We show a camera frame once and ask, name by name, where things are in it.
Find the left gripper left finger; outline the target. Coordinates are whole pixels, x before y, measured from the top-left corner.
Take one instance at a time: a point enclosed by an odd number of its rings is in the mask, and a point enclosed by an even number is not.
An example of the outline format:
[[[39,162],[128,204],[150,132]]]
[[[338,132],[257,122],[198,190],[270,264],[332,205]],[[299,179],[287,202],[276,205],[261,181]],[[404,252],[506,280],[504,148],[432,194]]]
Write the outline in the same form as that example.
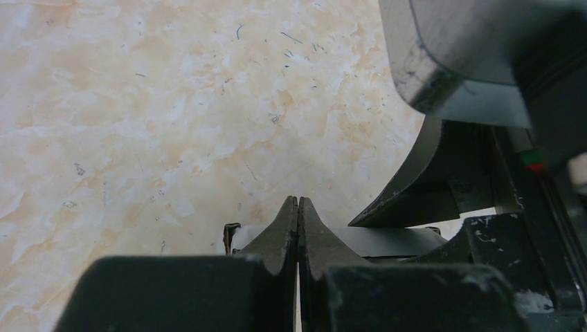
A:
[[[298,201],[225,256],[113,256],[82,274],[57,331],[293,331]]]

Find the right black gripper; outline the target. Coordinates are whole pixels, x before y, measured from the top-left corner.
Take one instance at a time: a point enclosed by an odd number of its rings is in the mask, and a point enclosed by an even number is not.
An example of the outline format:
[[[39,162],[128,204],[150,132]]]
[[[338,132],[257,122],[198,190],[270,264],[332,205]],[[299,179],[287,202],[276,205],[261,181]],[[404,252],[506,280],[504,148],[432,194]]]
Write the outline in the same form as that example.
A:
[[[404,263],[486,264],[507,280],[529,331],[585,331],[578,223],[586,214],[567,196],[523,164],[505,128],[426,117],[396,174],[349,225],[407,228],[494,207],[494,215],[468,218],[467,230],[461,222],[446,243]]]

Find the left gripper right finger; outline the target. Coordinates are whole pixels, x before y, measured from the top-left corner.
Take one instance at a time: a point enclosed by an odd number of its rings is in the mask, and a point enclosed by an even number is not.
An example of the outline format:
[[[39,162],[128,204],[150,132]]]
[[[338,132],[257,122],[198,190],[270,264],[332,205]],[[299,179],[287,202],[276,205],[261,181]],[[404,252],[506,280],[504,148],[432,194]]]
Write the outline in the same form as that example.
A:
[[[373,264],[298,206],[304,331],[526,331],[514,294],[495,268],[461,263]]]

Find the white cardboard box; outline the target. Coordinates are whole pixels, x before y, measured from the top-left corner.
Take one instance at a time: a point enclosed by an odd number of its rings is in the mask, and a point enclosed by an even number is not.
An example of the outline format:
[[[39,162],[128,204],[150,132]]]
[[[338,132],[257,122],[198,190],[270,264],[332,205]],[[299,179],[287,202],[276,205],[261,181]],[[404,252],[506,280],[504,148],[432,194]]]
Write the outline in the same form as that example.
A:
[[[264,225],[228,225],[228,239],[221,234],[215,252],[225,255],[233,249],[241,250],[256,238]],[[424,255],[447,242],[436,228],[354,228],[330,229],[356,254],[366,258],[410,258]]]

